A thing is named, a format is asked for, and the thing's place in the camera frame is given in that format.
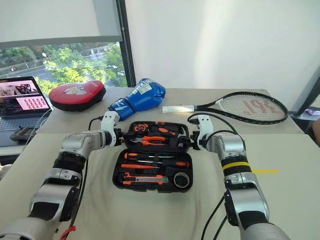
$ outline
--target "racket handle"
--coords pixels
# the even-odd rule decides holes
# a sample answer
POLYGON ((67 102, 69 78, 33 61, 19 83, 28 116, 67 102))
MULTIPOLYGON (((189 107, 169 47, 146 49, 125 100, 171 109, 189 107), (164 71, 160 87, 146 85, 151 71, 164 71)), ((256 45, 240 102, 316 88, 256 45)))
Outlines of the racket handle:
POLYGON ((184 106, 163 106, 162 113, 189 113, 194 112, 195 106, 194 105, 184 105, 184 106))

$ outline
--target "table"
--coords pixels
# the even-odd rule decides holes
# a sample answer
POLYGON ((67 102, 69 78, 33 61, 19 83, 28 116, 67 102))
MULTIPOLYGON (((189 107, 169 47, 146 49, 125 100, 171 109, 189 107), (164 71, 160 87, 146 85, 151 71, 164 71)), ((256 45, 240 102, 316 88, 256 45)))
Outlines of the table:
MULTIPOLYGON (((65 133, 39 133, 0 181, 0 229, 13 219, 29 214, 30 199, 53 166, 65 133)), ((292 240, 320 239, 320 151, 304 134, 242 134, 253 169, 279 169, 257 173, 268 201, 270 221, 292 240)), ((69 240, 199 240, 225 187, 223 171, 215 153, 190 149, 193 186, 186 193, 135 192, 118 189, 112 173, 124 144, 92 152, 87 184, 76 227, 69 240)), ((225 215, 221 207, 207 229, 211 240, 225 215)), ((67 229, 63 223, 59 234, 67 229)), ((239 231, 228 222, 220 240, 239 240, 239 231)))
MULTIPOLYGON (((127 96, 132 91, 128 87, 108 87, 102 101, 95 104, 83 112, 66 112, 54 108, 48 120, 38 130, 38 133, 73 133, 81 132, 88 129, 91 119, 103 116, 108 107, 118 100, 127 96)), ((163 106, 172 105, 193 105, 206 104, 226 94, 238 91, 252 91, 265 95, 270 95, 264 89, 183 89, 183 88, 167 88, 166 96, 162 103, 163 106)), ((119 122, 118 128, 126 131, 130 123, 134 121, 166 121, 174 123, 187 124, 187 118, 190 112, 181 113, 162 113, 162 107, 156 107, 148 111, 137 112, 135 115, 119 122)), ((257 125, 241 122, 229 117, 222 116, 230 122, 240 134, 303 134, 303 131, 289 117, 286 121, 276 125, 257 125)), ((212 119, 212 123, 217 130, 228 129, 223 122, 212 119)), ((100 121, 96 120, 92 123, 91 129, 100 129, 100 121)))

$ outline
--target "black cable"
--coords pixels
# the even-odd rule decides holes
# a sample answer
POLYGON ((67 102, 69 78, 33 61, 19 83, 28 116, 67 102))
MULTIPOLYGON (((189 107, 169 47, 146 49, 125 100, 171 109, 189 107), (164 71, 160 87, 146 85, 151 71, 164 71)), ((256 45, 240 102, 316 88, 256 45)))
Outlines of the black cable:
POLYGON ((205 225, 204 225, 204 228, 203 228, 203 231, 202 231, 201 240, 204 240, 207 227, 208 227, 211 219, 213 218, 213 216, 215 215, 216 211, 218 210, 218 208, 220 207, 220 205, 222 204, 223 201, 224 201, 224 197, 222 196, 221 200, 220 200, 219 203, 215 206, 215 209, 213 210, 213 212, 211 213, 210 217, 208 218, 208 220, 206 221, 206 223, 205 223, 205 225))
POLYGON ((84 181, 84 179, 83 179, 83 176, 82 176, 82 173, 81 173, 81 181, 80 181, 80 185, 79 185, 80 192, 82 191, 83 181, 84 181))
POLYGON ((90 129, 91 129, 91 124, 92 124, 92 122, 95 121, 95 120, 99 120, 99 119, 100 119, 100 117, 95 117, 95 118, 91 119, 91 121, 90 121, 90 123, 89 123, 89 127, 88 127, 88 130, 89 130, 89 131, 90 131, 90 129))
POLYGON ((39 118, 39 120, 36 122, 36 124, 35 124, 35 126, 34 126, 34 128, 33 128, 33 130, 32 130, 32 132, 30 133, 30 136, 28 137, 28 139, 27 139, 27 141, 25 142, 25 144, 24 144, 24 147, 23 147, 23 149, 22 149, 22 151, 23 150, 25 150, 25 148, 26 148, 26 146, 27 146, 27 144, 28 144, 28 142, 30 141, 30 139, 31 139, 31 137, 32 137, 32 135, 34 134, 34 132, 35 132, 35 130, 36 130, 36 128, 37 128, 37 126, 38 126, 38 124, 40 123, 40 121, 41 121, 41 119, 43 119, 43 117, 45 116, 45 115, 47 115, 47 113, 49 113, 50 111, 52 111, 52 109, 50 108, 48 111, 46 111, 40 118, 39 118))
POLYGON ((86 181, 87 181, 87 173, 88 173, 88 164, 89 164, 89 158, 86 161, 83 182, 81 181, 81 183, 80 183, 80 189, 81 189, 81 185, 82 185, 82 189, 81 189, 81 192, 80 192, 78 205, 76 206, 76 209, 75 209, 73 218, 71 219, 69 228, 72 227, 74 225, 75 221, 76 221, 76 217, 78 215, 78 211, 79 211, 79 208, 80 208, 80 205, 81 205, 81 202, 82 202, 82 197, 83 197, 84 192, 85 192, 85 186, 86 186, 86 181))
POLYGON ((221 231, 221 229, 222 229, 222 227, 224 226, 224 224, 225 224, 226 221, 227 221, 227 215, 226 215, 226 216, 224 217, 224 219, 222 220, 222 222, 221 222, 218 230, 216 231, 216 233, 215 233, 215 235, 214 235, 214 237, 213 237, 213 240, 217 240, 218 235, 219 235, 219 233, 220 233, 220 231, 221 231))
POLYGON ((189 120, 190 120, 192 117, 197 116, 197 115, 207 115, 207 116, 211 116, 211 117, 214 117, 214 118, 216 118, 216 119, 219 119, 219 120, 221 120, 222 122, 224 122, 225 124, 227 124, 227 125, 232 129, 233 132, 235 132, 236 134, 238 134, 237 130, 236 130, 228 121, 224 120, 222 117, 219 117, 219 116, 214 115, 214 114, 211 114, 211 113, 207 113, 207 112, 197 112, 197 113, 192 114, 191 116, 189 116, 189 117, 187 118, 187 121, 190 123, 189 120))

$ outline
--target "boxing glove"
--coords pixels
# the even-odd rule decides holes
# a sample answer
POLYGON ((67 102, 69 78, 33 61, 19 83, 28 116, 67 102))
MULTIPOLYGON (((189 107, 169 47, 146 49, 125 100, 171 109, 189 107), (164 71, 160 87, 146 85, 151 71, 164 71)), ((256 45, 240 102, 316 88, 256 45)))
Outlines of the boxing glove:
POLYGON ((112 103, 110 111, 116 111, 120 121, 126 120, 135 112, 149 110, 159 106, 164 100, 166 89, 150 78, 142 78, 134 90, 126 97, 112 103))

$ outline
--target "punching mitt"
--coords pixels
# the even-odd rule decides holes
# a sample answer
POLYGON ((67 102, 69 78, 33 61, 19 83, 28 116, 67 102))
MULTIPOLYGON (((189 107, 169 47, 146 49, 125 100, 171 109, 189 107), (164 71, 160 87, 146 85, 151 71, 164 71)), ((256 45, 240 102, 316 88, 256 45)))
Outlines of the punching mitt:
POLYGON ((112 103, 110 111, 116 111, 120 121, 126 120, 135 112, 149 110, 159 106, 164 100, 166 89, 150 78, 142 78, 134 90, 126 97, 112 103))
POLYGON ((101 101, 105 93, 104 85, 98 80, 93 80, 57 86, 49 93, 49 99, 57 109, 81 112, 101 101))

